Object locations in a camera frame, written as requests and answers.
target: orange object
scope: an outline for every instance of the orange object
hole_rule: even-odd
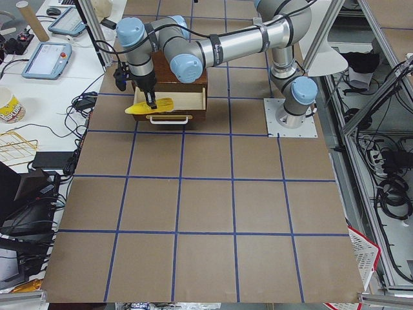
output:
[[[25,293],[35,291],[37,289],[40,289],[41,282],[42,280],[40,279],[34,279],[27,283],[16,286],[14,289],[12,289],[11,293]]]

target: computer mouse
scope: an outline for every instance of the computer mouse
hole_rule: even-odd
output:
[[[61,11],[58,8],[48,8],[46,14],[49,16],[58,16],[61,14]]]

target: blue joint cap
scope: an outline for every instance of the blue joint cap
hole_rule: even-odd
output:
[[[174,15],[174,16],[169,16],[170,18],[172,18],[178,25],[183,26],[185,28],[188,28],[188,26],[186,25],[186,21],[183,19],[182,16],[180,15]],[[188,30],[182,29],[180,28],[183,34],[183,37],[185,39],[189,39],[189,32]]]
[[[291,92],[299,104],[310,105],[316,99],[318,88],[312,79],[300,76],[292,82]]]
[[[257,8],[259,6],[259,3],[261,2],[261,0],[254,0],[254,6],[255,8]]]
[[[203,71],[202,62],[192,54],[180,54],[170,61],[170,69],[182,83],[192,83]]]
[[[139,18],[126,17],[118,22],[116,34],[122,47],[132,47],[142,39],[145,26]]]

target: white mounting plate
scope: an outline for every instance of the white mounting plate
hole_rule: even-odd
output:
[[[306,118],[302,126],[297,129],[289,129],[281,126],[276,120],[276,110],[284,103],[284,99],[265,98],[265,118],[267,119],[268,137],[276,138],[317,138],[317,130],[314,125],[313,117]],[[311,108],[308,108],[307,114],[311,113]]]

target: wooden box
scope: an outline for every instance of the wooden box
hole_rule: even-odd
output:
[[[204,70],[201,77],[193,83],[185,84],[175,77],[171,72],[169,63],[162,52],[152,54],[154,61],[157,83],[155,86],[156,98],[169,97],[174,100],[175,109],[172,112],[153,113],[153,114],[134,114],[137,121],[167,123],[186,122],[190,120],[205,120],[208,78],[207,71]],[[145,100],[145,95],[138,89],[135,89],[134,103]]]

